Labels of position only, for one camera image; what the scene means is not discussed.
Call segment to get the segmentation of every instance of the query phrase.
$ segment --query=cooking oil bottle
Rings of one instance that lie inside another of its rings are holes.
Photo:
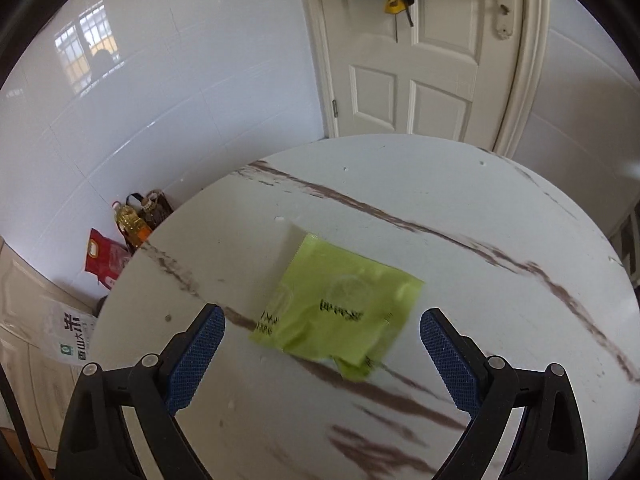
[[[140,247],[149,238],[151,228],[130,205],[114,202],[112,207],[116,212],[116,224],[118,224],[120,230],[126,232],[129,241],[135,248]]]

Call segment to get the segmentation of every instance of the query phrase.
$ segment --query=white marble tabletop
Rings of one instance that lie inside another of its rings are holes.
[[[425,281],[366,383],[249,341],[306,232]],[[109,369],[159,352],[207,302],[225,307],[225,338],[177,420],[213,478],[430,478],[468,423],[420,342],[434,306],[485,354],[566,368],[591,479],[613,472],[638,420],[640,312],[612,247],[546,180],[466,144],[323,140],[207,187],[118,279],[92,358]],[[147,477],[161,478],[130,411],[127,421]],[[517,423],[514,412],[485,478],[497,477]]]

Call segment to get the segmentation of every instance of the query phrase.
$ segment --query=white plastic bag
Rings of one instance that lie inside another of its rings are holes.
[[[97,317],[51,299],[47,300],[47,305],[40,349],[61,363],[83,366],[90,362],[89,341]]]

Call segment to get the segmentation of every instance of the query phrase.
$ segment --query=door frame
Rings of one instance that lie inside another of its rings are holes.
[[[325,132],[328,137],[338,137],[338,121],[334,116],[333,100],[335,97],[322,0],[302,1],[312,45],[318,93],[322,101]],[[548,33],[549,0],[523,0],[522,11],[524,16],[518,61],[509,101],[494,144],[494,152],[507,157],[512,157],[516,151],[529,119],[533,99],[540,81]]]

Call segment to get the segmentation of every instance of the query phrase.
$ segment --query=silver screw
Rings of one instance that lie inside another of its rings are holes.
[[[156,354],[147,354],[142,358],[142,365],[145,368],[152,368],[158,364],[158,356]]]
[[[553,363],[551,365],[551,372],[553,373],[553,375],[562,377],[564,375],[564,368],[562,368],[558,363]]]
[[[93,375],[97,371],[98,371],[98,365],[96,363],[89,363],[82,369],[82,373],[84,375]]]
[[[493,355],[489,357],[489,366],[495,370],[502,370],[504,368],[504,359]]]

